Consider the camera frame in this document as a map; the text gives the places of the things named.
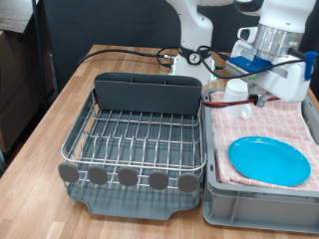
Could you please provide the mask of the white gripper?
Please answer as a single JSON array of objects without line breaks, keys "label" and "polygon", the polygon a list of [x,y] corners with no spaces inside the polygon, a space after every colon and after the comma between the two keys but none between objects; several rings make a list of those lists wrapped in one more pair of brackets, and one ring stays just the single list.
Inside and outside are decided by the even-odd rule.
[{"label": "white gripper", "polygon": [[[312,54],[297,51],[302,34],[271,27],[247,27],[237,32],[238,41],[230,57],[230,73],[264,93],[259,106],[264,107],[269,95],[286,103],[302,102],[312,74]],[[258,95],[251,95],[254,104]]]}]

